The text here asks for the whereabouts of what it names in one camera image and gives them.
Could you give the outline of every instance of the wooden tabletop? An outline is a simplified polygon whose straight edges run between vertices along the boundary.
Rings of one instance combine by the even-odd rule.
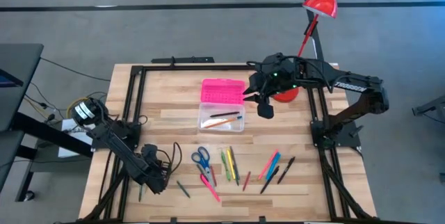
[[[122,114],[130,68],[131,65],[126,64],[115,66],[106,102],[110,114]],[[159,195],[154,195],[145,187],[143,199],[138,202],[139,185],[133,181],[130,182],[124,221],[170,221],[170,217],[177,217],[178,221],[190,222],[257,221],[259,216],[265,216],[268,221],[326,221],[330,219],[318,152],[312,145],[309,129],[311,112],[306,90],[300,89],[297,98],[290,103],[279,103],[272,99],[275,117],[271,120],[260,118],[257,115],[257,105],[246,102],[245,130],[241,134],[210,134],[197,130],[202,80],[205,78],[238,79],[244,80],[248,86],[248,77],[251,74],[252,71],[153,71],[147,73],[140,114],[146,115],[149,120],[143,125],[139,147],[142,147],[144,143],[156,144],[158,148],[171,154],[172,144],[177,141],[181,145],[183,159],[178,170],[170,178],[167,189]],[[317,107],[320,109],[318,95],[316,91],[314,92]],[[344,90],[334,89],[332,94],[325,94],[331,114],[348,107]],[[132,108],[135,98],[136,89],[133,93]],[[225,177],[220,151],[230,145],[235,153],[242,184],[247,173],[252,172],[244,192],[242,184],[237,186],[234,180],[228,182]],[[203,185],[199,177],[200,172],[191,160],[192,152],[195,152],[199,146],[204,146],[210,153],[210,163],[215,170],[217,180],[216,191],[221,202],[217,202],[208,188]],[[259,192],[265,180],[264,178],[258,180],[258,176],[275,149],[282,154],[278,163],[281,169],[265,192],[260,195]],[[375,216],[361,157],[350,148],[340,147],[337,150],[346,188],[365,211]],[[89,214],[97,204],[107,155],[108,150],[101,150],[92,158],[80,218]],[[296,157],[295,162],[281,184],[277,184],[278,178],[293,156]],[[158,158],[166,159],[163,154],[158,154]],[[110,174],[111,166],[108,170],[106,188]],[[184,195],[176,184],[177,180],[184,185],[191,198]],[[334,185],[332,188],[337,214],[341,216],[338,193]],[[116,193],[112,216],[116,216],[119,195]]]

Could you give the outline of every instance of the green marker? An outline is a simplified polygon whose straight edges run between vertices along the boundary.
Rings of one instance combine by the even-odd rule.
[[[230,172],[229,172],[229,169],[227,168],[227,163],[225,162],[225,155],[224,155],[223,151],[221,151],[221,159],[222,159],[222,162],[224,163],[225,176],[227,177],[227,180],[230,182]]]

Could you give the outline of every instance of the scissors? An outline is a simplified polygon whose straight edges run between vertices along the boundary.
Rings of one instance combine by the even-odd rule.
[[[205,147],[199,147],[197,149],[197,152],[192,153],[192,160],[198,164],[201,165],[201,167],[204,169],[207,179],[209,179],[210,185],[215,188],[215,182],[213,181],[213,178],[211,176],[210,171],[210,155],[209,151]]]

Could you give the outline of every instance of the yellow marker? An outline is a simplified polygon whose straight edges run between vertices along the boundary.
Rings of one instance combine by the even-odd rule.
[[[229,157],[230,169],[232,170],[232,176],[235,179],[234,164],[232,163],[232,156],[230,155],[230,149],[227,148],[227,157]]]

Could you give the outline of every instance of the clear plastic container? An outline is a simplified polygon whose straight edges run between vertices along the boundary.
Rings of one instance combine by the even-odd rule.
[[[229,113],[238,111],[237,114],[218,116],[210,118],[210,115]],[[236,118],[241,116],[241,119],[221,124],[215,127],[206,128],[206,126],[212,125],[217,122],[222,122],[224,120]],[[200,131],[232,131],[232,132],[242,132],[244,131],[244,117],[245,109],[244,105],[240,104],[218,104],[218,103],[201,103],[199,116],[197,119],[197,128]]]

